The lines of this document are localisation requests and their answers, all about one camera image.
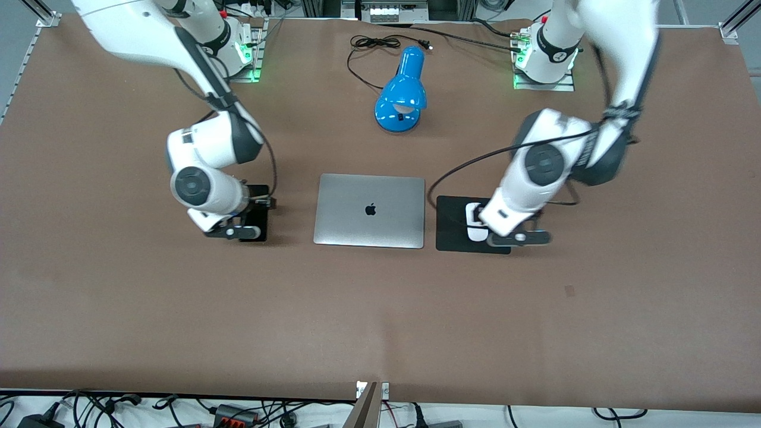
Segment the black phone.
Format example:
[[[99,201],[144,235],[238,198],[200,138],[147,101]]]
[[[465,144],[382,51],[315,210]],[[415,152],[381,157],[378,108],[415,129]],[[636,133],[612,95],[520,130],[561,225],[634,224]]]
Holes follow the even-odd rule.
[[[270,186],[266,184],[247,184],[250,197],[258,195],[269,195]],[[245,210],[240,214],[240,221],[237,225],[258,226],[262,230],[261,241],[239,241],[239,242],[266,242],[268,240],[270,210]]]

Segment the white computer mouse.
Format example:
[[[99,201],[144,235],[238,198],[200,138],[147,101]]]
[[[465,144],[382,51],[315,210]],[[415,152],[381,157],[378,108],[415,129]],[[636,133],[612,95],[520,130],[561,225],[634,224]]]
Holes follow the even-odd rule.
[[[490,229],[479,219],[482,210],[483,205],[479,202],[471,202],[465,206],[467,236],[472,242],[484,242],[490,233]]]

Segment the black mouse pad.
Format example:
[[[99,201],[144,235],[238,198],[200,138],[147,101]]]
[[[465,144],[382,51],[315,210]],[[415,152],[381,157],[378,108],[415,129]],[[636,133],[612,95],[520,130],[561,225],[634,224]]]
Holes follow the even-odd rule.
[[[510,247],[490,247],[487,240],[468,240],[465,206],[471,202],[486,205],[489,199],[449,196],[436,198],[436,249],[470,254],[511,254]]]

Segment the silver closed laptop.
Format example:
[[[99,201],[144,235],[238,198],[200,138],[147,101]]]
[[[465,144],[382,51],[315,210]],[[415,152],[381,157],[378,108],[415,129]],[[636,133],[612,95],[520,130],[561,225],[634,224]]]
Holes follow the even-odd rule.
[[[325,246],[422,248],[423,178],[322,174],[313,242]]]

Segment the blue desk lamp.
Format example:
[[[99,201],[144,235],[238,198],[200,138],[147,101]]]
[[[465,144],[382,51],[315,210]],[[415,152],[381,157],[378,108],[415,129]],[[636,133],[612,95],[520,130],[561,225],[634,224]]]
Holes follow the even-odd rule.
[[[381,90],[375,103],[375,120],[386,132],[412,130],[427,108],[427,94],[422,84],[426,54],[418,46],[403,49],[397,73]]]

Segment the grey adapter with orange connectors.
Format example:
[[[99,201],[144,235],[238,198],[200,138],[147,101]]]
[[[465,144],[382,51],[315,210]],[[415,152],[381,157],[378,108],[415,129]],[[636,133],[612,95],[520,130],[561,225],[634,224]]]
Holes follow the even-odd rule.
[[[253,410],[220,404],[215,407],[212,428],[254,428],[259,415]]]

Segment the white power strip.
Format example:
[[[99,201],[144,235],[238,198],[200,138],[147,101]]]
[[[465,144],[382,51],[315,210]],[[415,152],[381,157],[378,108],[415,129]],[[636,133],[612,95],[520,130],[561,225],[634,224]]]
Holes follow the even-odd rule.
[[[364,5],[363,21],[370,23],[402,23],[410,21],[416,11],[415,5],[372,4]]]

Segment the black power adapter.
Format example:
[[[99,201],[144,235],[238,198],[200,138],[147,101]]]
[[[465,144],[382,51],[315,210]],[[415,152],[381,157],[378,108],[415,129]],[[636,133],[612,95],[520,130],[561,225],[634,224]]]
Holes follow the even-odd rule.
[[[31,414],[24,416],[16,428],[65,428],[65,426],[41,414]]]

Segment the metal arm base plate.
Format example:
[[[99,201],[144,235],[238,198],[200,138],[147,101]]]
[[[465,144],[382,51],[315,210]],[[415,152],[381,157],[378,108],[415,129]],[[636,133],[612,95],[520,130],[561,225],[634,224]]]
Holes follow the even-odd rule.
[[[539,27],[533,24],[522,28],[511,40],[510,46],[517,48],[517,52],[511,54],[513,88],[573,92],[573,66],[578,46],[572,50],[551,51],[548,56],[536,41]]]
[[[263,68],[265,38],[269,33],[270,19],[256,17],[250,23],[230,16],[225,21],[230,24],[231,40],[221,53],[231,73],[230,81],[258,82]]]

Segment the small metal bracket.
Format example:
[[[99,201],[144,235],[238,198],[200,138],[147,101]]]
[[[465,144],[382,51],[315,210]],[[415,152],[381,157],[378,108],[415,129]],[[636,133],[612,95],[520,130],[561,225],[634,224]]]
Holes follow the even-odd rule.
[[[367,388],[368,385],[369,385],[368,382],[362,382],[362,381],[356,382],[356,400],[359,400],[359,398],[361,398],[362,393],[364,392],[365,388]],[[380,383],[380,395],[383,401],[389,401],[389,383],[388,382]]]

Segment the aluminium frame profile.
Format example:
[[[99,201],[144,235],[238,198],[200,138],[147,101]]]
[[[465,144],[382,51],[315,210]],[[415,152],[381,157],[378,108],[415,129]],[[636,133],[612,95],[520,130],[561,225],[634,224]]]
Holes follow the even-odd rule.
[[[738,30],[759,11],[761,11],[761,0],[744,0],[726,19],[721,21],[719,31],[725,44],[738,45]]]
[[[50,8],[43,0],[19,0],[36,16],[36,27],[56,27],[62,14]]]

